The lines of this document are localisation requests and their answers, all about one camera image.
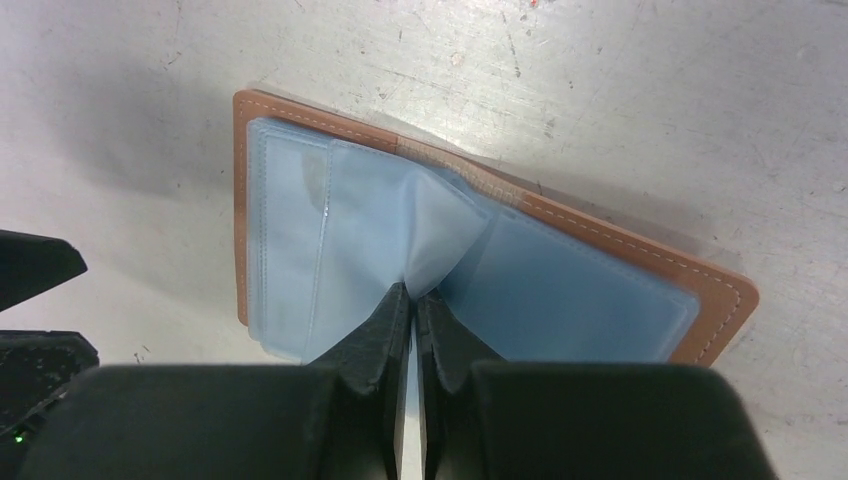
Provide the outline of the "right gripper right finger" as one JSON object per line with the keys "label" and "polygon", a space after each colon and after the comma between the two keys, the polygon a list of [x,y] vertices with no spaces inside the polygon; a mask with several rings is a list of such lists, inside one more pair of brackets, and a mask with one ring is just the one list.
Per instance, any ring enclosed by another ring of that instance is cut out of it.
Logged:
{"label": "right gripper right finger", "polygon": [[437,292],[417,303],[427,479],[772,479],[716,372],[508,361]]}

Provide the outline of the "brown leather card holder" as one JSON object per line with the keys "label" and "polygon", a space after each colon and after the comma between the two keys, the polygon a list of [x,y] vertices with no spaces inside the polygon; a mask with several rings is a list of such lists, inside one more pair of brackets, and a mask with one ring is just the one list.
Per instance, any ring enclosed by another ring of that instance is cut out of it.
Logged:
{"label": "brown leather card holder", "polygon": [[232,104],[238,317],[272,354],[317,359],[396,283],[510,360],[709,366],[759,304],[449,150],[255,89]]}

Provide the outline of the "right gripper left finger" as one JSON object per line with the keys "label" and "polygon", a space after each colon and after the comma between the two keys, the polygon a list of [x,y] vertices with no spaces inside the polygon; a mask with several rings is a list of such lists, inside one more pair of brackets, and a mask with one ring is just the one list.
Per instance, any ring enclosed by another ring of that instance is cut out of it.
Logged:
{"label": "right gripper left finger", "polygon": [[74,380],[23,479],[395,479],[411,300],[293,365],[110,366]]}

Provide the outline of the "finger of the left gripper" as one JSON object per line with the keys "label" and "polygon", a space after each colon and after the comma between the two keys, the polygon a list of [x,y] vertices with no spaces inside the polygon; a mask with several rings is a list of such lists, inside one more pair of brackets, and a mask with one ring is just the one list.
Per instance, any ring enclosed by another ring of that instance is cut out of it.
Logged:
{"label": "finger of the left gripper", "polygon": [[1,231],[1,310],[38,296],[88,270],[65,240]]}
{"label": "finger of the left gripper", "polygon": [[17,434],[80,373],[99,365],[94,346],[72,331],[1,332],[1,434]]}

